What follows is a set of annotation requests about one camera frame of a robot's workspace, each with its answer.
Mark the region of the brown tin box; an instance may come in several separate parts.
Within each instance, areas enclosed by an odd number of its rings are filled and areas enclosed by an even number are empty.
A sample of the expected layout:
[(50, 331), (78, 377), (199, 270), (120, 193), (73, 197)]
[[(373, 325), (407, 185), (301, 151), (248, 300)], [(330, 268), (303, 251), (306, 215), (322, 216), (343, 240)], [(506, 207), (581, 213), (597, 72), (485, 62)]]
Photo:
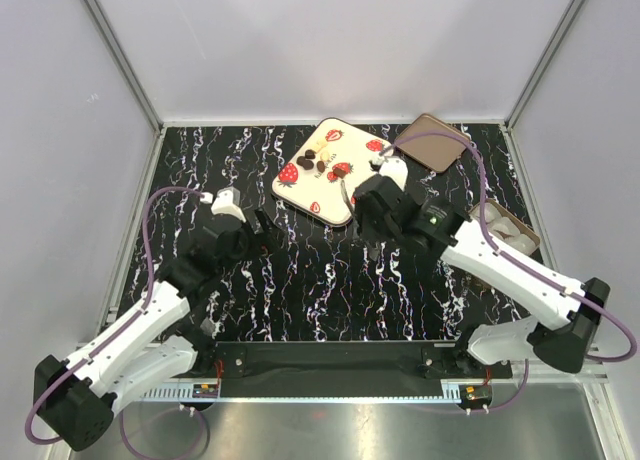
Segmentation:
[(488, 199), (484, 212), (488, 230), (496, 238), (527, 256), (539, 249), (539, 236), (496, 200)]

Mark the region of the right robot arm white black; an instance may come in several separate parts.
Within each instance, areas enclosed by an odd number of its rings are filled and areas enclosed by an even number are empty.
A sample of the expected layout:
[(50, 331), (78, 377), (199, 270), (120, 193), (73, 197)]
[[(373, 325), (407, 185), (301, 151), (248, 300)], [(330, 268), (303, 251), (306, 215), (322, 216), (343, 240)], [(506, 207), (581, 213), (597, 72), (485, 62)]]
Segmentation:
[(394, 180), (376, 174), (355, 189), (354, 218), (369, 244), (391, 243), (464, 270), (524, 307), (527, 318), (467, 328), (456, 343), (457, 370), (476, 376), (502, 361), (537, 358), (570, 374), (581, 371), (609, 285), (561, 275), (499, 240), (445, 199), (418, 204)]

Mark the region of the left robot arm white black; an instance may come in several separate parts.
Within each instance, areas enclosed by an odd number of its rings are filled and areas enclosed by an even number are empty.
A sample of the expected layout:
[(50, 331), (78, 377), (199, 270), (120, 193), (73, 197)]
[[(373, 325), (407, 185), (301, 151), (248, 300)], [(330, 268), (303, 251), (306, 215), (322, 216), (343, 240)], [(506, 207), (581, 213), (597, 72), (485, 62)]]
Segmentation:
[(215, 366), (201, 324), (222, 276), (281, 247), (284, 234), (261, 209), (205, 209), (189, 244), (159, 268), (151, 292), (84, 347), (34, 371), (33, 413), (72, 450), (93, 445), (129, 403), (164, 381)]

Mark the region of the black metal tongs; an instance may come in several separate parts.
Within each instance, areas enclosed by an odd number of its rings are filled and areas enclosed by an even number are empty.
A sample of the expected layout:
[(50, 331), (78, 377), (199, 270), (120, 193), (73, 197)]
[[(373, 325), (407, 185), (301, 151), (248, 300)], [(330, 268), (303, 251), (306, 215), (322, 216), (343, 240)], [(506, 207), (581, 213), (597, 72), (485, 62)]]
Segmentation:
[(340, 180), (341, 196), (344, 204), (349, 210), (353, 223), (353, 239), (356, 243), (362, 244), (366, 248), (366, 256), (370, 261), (377, 261), (380, 255), (380, 247), (376, 241), (363, 237), (360, 233), (360, 224), (356, 218), (355, 205), (348, 194), (344, 179)]

